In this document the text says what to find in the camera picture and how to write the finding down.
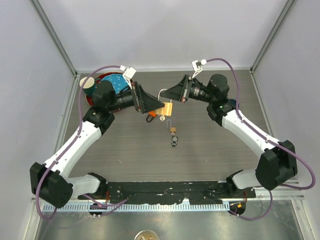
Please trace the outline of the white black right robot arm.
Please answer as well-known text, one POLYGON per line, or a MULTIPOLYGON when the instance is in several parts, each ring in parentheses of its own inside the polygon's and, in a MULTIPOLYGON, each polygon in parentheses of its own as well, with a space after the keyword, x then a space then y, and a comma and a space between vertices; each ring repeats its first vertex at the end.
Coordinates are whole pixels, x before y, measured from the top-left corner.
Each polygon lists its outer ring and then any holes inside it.
POLYGON ((256 169, 240 170, 226 179, 225 190, 230 197, 238 197, 249 187, 272 191, 298 173, 297 160, 288 153, 294 152, 295 147, 288 140, 280 142, 247 120, 236 109, 236 102, 228 98, 229 90, 224 75, 214 74, 203 85, 186 74, 175 86, 161 90, 159 96, 181 103, 188 99, 207 103, 210 119, 236 135, 258 157, 256 169))

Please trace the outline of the large brass padlock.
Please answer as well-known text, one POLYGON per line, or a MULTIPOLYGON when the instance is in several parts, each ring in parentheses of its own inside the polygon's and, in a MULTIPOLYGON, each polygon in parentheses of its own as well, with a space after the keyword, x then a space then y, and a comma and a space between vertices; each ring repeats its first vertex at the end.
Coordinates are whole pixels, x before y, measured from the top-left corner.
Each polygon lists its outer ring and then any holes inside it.
POLYGON ((164 107, 156 109, 154 112, 156 115, 159 116, 159 120, 163 122, 166 117, 170 117, 172 115, 173 110, 173 103, 172 99, 169 100, 169 102, 163 102, 164 107))

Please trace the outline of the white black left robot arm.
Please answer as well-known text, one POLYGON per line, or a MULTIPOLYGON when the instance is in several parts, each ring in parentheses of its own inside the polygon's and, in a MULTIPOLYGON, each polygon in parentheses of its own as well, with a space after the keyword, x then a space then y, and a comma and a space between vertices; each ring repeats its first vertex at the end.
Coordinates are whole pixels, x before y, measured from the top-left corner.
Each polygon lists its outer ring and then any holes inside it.
POLYGON ((69 175, 87 149, 111 126, 115 111, 134 107, 137 112, 146 114, 165 106, 137 82, 132 89, 116 93, 111 82, 102 81, 93 92, 92 102, 69 140, 43 164, 36 162, 30 168, 32 193, 58 209, 73 197, 90 194, 100 200, 106 195, 104 177, 92 172, 81 177, 70 178, 69 175))

